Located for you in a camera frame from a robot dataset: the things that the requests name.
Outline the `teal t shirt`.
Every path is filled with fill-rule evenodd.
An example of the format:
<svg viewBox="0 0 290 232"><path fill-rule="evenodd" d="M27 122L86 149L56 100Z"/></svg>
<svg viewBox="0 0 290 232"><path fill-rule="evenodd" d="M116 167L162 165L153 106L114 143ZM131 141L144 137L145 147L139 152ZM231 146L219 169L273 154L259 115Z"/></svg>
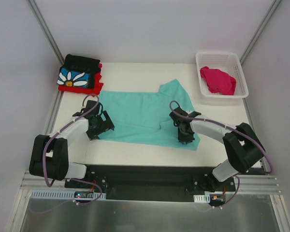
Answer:
<svg viewBox="0 0 290 232"><path fill-rule="evenodd" d="M100 103L107 111L115 129L102 133L106 141L158 145L188 150L197 150L200 138L187 145L177 138L177 128L169 114L171 101L181 108L193 111L194 107L186 90L174 79L159 87L158 92L101 91Z"/></svg>

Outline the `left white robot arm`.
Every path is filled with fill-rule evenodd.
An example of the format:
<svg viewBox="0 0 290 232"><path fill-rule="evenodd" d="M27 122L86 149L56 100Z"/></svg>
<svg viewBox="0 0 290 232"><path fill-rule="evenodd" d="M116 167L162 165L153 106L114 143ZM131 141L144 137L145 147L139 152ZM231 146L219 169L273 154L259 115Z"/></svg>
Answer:
<svg viewBox="0 0 290 232"><path fill-rule="evenodd" d="M48 135L37 135L29 163L29 173L45 179L64 180L74 178L82 188L92 184L92 175L85 164L69 161L69 146L81 135L98 140L99 136L115 126L100 102L88 100L81 111L59 131Z"/></svg>

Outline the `white plastic basket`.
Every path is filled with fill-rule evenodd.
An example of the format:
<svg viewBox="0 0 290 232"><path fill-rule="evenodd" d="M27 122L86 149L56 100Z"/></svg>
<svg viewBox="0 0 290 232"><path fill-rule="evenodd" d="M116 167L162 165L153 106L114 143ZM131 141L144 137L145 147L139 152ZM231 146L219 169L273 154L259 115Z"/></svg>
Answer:
<svg viewBox="0 0 290 232"><path fill-rule="evenodd" d="M249 91L238 56L205 51L195 55L200 92L207 100L244 99Z"/></svg>

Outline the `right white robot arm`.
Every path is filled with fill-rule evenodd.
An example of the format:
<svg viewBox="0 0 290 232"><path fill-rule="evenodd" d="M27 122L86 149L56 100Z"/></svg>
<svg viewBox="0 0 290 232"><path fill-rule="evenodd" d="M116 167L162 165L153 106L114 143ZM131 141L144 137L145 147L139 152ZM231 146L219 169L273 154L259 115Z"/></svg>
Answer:
<svg viewBox="0 0 290 232"><path fill-rule="evenodd" d="M191 143L197 133L210 137L225 147L227 159L197 181L198 187L204 191L220 190L226 180L248 171L265 157L263 146L247 123L228 126L206 118L199 112L187 113L181 107L172 110L169 116L177 127L180 143Z"/></svg>

